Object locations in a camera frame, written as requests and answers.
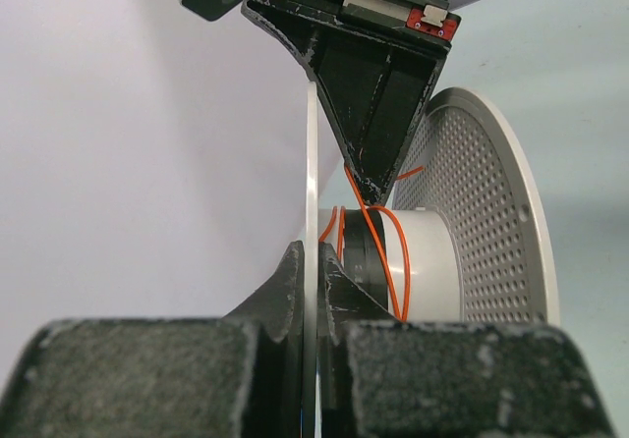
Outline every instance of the red wire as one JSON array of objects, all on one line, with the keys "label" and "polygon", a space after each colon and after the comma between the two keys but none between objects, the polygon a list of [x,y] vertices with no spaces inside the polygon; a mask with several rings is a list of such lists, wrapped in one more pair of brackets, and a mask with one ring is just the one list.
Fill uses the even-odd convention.
[{"label": "red wire", "polygon": [[330,217],[330,221],[327,223],[327,227],[325,227],[325,230],[323,231],[321,236],[318,238],[319,243],[325,242],[325,239],[327,239],[327,236],[330,235],[330,232],[334,228],[335,221],[336,221],[336,207],[332,209],[332,216]]},{"label": "red wire", "polygon": [[423,166],[418,166],[414,170],[407,171],[406,173],[398,176],[395,181],[405,180],[406,178],[410,178],[413,175],[417,175],[421,171],[424,171],[424,167]]},{"label": "red wire", "polygon": [[343,262],[343,233],[345,232],[345,206],[341,206],[341,213],[338,217],[338,237],[336,240],[336,256]]},{"label": "red wire", "polygon": [[395,230],[397,230],[397,235],[400,238],[402,257],[404,259],[404,306],[402,307],[402,321],[406,322],[409,318],[409,304],[411,303],[411,260],[409,256],[409,247],[406,244],[406,237],[404,236],[404,230],[402,229],[402,224],[400,224],[400,221],[395,214],[386,207],[374,205],[372,206],[372,209],[383,212],[389,219],[391,219],[391,222],[393,222],[393,225],[395,226]]},{"label": "red wire", "polygon": [[395,285],[393,284],[393,278],[391,277],[391,271],[389,270],[389,263],[386,261],[386,254],[384,253],[384,248],[382,247],[382,243],[380,242],[380,237],[377,235],[377,231],[375,230],[375,227],[373,226],[373,223],[372,223],[372,219],[367,212],[367,208],[365,207],[363,198],[361,197],[361,194],[358,191],[356,183],[354,182],[354,178],[352,177],[352,174],[350,173],[350,170],[347,166],[345,167],[345,174],[347,175],[347,179],[350,182],[350,185],[352,186],[352,191],[354,191],[354,195],[356,196],[356,199],[359,205],[361,206],[361,212],[363,212],[363,216],[365,217],[365,222],[367,222],[367,226],[369,227],[370,232],[372,233],[373,242],[375,243],[375,248],[377,249],[377,254],[379,254],[380,256],[380,261],[382,262],[382,268],[384,268],[384,276],[386,277],[386,284],[388,285],[389,293],[391,294],[391,303],[393,304],[393,313],[395,314],[396,318],[401,319],[402,316],[400,315],[400,306],[397,303],[397,295],[395,294]]}]

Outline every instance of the orange cable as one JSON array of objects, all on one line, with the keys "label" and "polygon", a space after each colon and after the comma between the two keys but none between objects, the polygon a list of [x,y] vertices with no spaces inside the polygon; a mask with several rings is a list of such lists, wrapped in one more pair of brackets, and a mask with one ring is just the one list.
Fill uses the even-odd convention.
[{"label": "orange cable", "polygon": [[423,166],[418,166],[417,168],[415,168],[414,170],[411,171],[407,171],[406,173],[398,176],[395,181],[400,181],[400,180],[405,180],[406,178],[410,178],[413,175],[417,175],[418,173],[420,173],[421,171],[424,171],[424,167]]},{"label": "orange cable", "polygon": [[345,174],[347,175],[347,179],[352,186],[352,191],[354,191],[354,195],[358,200],[359,205],[361,206],[361,212],[363,212],[363,216],[365,217],[365,221],[367,222],[367,226],[370,228],[370,232],[372,232],[373,242],[375,243],[375,248],[377,249],[377,254],[380,255],[380,261],[382,262],[382,268],[384,268],[384,276],[386,277],[386,284],[389,287],[389,292],[391,293],[391,303],[393,304],[393,313],[396,318],[401,319],[400,315],[400,306],[397,303],[397,295],[395,294],[395,285],[393,284],[393,278],[391,277],[391,271],[389,270],[389,264],[386,261],[386,254],[384,254],[384,248],[382,247],[382,243],[380,242],[380,237],[377,235],[377,231],[373,226],[372,219],[367,212],[367,208],[365,207],[365,203],[363,202],[363,198],[358,191],[356,183],[354,182],[354,178],[350,173],[349,168],[345,167]]},{"label": "orange cable", "polygon": [[321,236],[318,238],[319,243],[325,242],[325,239],[327,239],[327,236],[330,235],[330,232],[334,228],[335,221],[336,221],[336,207],[332,209],[332,216],[330,217],[330,221],[327,223],[327,227],[325,227],[325,230],[323,231]]},{"label": "orange cable", "polygon": [[379,210],[380,212],[386,214],[391,222],[393,222],[395,230],[397,230],[397,235],[400,237],[402,257],[404,259],[404,306],[402,307],[402,321],[406,322],[409,318],[409,304],[411,302],[411,260],[409,256],[409,247],[406,244],[406,237],[404,236],[404,230],[402,229],[402,224],[400,224],[400,221],[395,214],[386,207],[373,205],[372,209]]},{"label": "orange cable", "polygon": [[343,262],[343,232],[345,232],[345,206],[341,206],[341,213],[338,216],[338,238],[336,240],[336,256]]}]

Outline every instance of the black band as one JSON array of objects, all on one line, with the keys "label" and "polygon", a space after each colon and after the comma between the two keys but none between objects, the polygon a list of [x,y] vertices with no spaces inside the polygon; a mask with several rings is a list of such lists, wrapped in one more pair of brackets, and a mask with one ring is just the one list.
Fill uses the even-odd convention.
[{"label": "black band", "polygon": [[[374,209],[368,209],[368,214],[386,253],[382,217]],[[344,238],[343,265],[348,277],[388,310],[389,296],[384,269],[372,233],[360,210],[345,212]]]}]

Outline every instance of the light blue surface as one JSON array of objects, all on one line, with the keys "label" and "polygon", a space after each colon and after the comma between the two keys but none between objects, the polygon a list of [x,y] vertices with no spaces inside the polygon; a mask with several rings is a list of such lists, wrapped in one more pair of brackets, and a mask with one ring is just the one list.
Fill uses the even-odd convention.
[{"label": "light blue surface", "polygon": [[[562,327],[629,436],[629,0],[486,0],[439,89],[470,87],[511,123],[550,230]],[[339,165],[320,205],[357,207]]]}]

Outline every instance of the perforated disc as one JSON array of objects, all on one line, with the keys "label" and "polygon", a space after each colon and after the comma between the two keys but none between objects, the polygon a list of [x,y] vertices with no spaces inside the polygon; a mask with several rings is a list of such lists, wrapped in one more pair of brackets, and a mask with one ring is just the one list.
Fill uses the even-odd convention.
[{"label": "perforated disc", "polygon": [[393,208],[425,207],[444,219],[455,246],[461,318],[559,322],[542,202],[504,116],[467,89],[437,95],[411,145]]}]

